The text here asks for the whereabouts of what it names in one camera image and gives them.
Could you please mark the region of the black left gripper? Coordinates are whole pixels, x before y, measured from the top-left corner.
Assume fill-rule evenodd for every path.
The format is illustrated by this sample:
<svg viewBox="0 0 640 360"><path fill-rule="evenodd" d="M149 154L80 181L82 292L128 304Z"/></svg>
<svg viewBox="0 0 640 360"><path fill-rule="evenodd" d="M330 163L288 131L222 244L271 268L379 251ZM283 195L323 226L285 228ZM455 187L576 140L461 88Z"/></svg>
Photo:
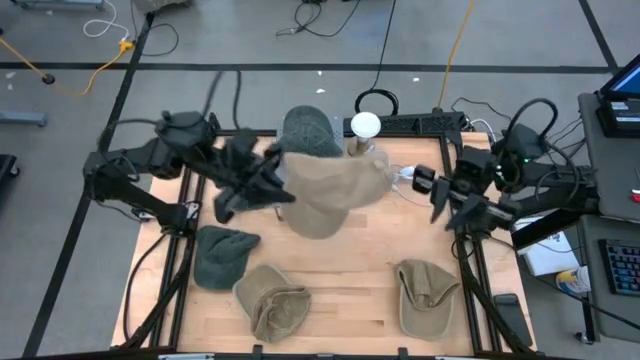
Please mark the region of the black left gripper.
<svg viewBox="0 0 640 360"><path fill-rule="evenodd" d="M260 178L262 163L279 163L284 155L283 148L278 143L271 143L263 151L263 159L254 152L257 142L256 136L241 130L226 138L220 148L215 148L214 183L220 192L214 198L214 211L219 223L228 223L237 212L296 200L282 188L281 183Z"/></svg>

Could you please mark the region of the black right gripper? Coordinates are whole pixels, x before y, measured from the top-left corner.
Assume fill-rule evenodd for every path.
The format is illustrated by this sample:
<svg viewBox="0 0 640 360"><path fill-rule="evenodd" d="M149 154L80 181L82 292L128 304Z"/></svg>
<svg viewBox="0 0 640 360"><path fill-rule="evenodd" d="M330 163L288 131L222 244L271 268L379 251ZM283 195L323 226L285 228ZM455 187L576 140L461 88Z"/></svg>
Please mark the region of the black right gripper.
<svg viewBox="0 0 640 360"><path fill-rule="evenodd" d="M455 213L446 225L447 230L464 225L510 226L515 221L515 209L492 202L484 195L458 190L452 179L423 165L414 169L412 189L430 196L433 205L431 223L440 217L447 204L454 207Z"/></svg>

